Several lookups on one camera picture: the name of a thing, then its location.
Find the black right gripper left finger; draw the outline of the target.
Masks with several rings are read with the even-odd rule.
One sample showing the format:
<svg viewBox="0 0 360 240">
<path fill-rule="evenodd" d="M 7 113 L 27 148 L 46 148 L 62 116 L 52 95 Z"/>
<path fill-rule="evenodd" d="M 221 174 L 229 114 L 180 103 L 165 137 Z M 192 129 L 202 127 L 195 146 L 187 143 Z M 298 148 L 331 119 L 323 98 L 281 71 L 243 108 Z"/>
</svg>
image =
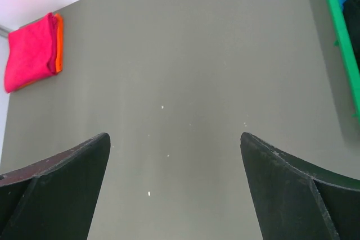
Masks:
<svg viewBox="0 0 360 240">
<path fill-rule="evenodd" d="M 110 136 L 1 175 L 1 239 L 87 239 Z"/>
</svg>

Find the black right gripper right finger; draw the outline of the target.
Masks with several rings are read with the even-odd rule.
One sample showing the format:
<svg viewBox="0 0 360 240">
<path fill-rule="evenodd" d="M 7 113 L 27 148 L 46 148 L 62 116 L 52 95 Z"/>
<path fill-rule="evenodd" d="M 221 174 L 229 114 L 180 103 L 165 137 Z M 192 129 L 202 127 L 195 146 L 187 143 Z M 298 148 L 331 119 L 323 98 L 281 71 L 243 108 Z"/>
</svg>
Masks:
<svg viewBox="0 0 360 240">
<path fill-rule="evenodd" d="M 359 239 L 359 180 L 244 132 L 240 150 L 263 239 Z"/>
</svg>

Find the black t-shirt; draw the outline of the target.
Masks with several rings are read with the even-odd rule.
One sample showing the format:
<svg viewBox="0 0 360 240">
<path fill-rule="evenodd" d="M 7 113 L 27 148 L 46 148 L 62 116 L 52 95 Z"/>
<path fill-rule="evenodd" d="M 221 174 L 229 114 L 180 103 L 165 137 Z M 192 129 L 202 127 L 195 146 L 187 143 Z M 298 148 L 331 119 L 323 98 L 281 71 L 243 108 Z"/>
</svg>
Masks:
<svg viewBox="0 0 360 240">
<path fill-rule="evenodd" d="M 343 16 L 359 67 L 359 0 L 346 0 L 343 4 Z"/>
</svg>

